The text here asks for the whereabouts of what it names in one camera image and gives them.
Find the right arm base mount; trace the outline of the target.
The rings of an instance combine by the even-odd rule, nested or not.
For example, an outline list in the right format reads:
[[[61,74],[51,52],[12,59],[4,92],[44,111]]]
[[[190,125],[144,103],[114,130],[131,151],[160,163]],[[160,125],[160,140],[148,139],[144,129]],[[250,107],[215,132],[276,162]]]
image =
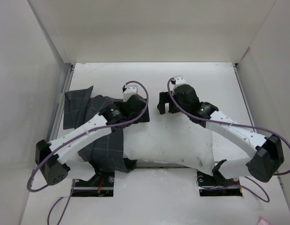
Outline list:
[[[196,183],[199,187],[200,197],[243,196],[239,181],[226,179],[219,172],[220,167],[226,161],[226,159],[221,160],[215,165],[212,170],[212,176],[197,171]]]

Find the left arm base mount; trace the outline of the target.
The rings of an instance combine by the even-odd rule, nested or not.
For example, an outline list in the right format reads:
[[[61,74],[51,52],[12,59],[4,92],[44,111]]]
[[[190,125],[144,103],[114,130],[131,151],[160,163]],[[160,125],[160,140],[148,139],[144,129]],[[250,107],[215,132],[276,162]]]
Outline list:
[[[72,197],[113,197],[115,171],[96,173],[89,181],[77,180]]]

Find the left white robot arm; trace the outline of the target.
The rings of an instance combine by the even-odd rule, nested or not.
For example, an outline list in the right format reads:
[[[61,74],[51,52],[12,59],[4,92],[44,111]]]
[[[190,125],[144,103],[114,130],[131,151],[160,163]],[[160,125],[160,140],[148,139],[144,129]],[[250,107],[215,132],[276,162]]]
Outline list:
[[[36,144],[35,171],[40,171],[47,186],[64,179],[84,180],[94,186],[100,175],[88,162],[75,162],[70,158],[95,140],[139,123],[148,108],[148,99],[132,94],[127,100],[114,102],[100,110],[89,121],[59,139]]]

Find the white pillow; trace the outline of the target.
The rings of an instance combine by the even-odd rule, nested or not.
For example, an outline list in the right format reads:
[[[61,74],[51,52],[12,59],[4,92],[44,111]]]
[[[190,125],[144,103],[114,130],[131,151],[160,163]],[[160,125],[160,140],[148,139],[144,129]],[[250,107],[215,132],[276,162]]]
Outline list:
[[[176,164],[210,174],[215,165],[212,132],[181,113],[160,115],[93,141],[78,152],[96,169],[131,172],[140,160]]]

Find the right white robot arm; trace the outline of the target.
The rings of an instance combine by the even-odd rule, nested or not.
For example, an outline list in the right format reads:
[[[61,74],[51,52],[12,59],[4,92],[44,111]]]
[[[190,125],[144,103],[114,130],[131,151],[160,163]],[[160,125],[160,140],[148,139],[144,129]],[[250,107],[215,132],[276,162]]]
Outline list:
[[[182,84],[171,92],[160,92],[157,109],[165,114],[186,111],[188,118],[203,128],[218,133],[243,150],[248,157],[229,161],[222,159],[212,169],[212,180],[223,185],[228,179],[252,176],[261,182],[269,182],[284,162],[281,139],[276,135],[265,137],[237,123],[211,103],[201,102],[193,87]]]

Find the dark grey checked pillowcase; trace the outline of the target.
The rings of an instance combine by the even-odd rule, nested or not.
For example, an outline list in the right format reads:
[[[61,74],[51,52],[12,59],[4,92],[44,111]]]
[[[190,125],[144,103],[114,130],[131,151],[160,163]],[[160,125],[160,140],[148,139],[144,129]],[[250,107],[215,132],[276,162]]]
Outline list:
[[[78,128],[88,122],[101,109],[120,101],[108,96],[91,96],[93,87],[65,93],[63,129]],[[106,171],[131,172],[136,160],[124,157],[124,132],[117,130],[103,136],[78,151],[83,161],[96,169]]]

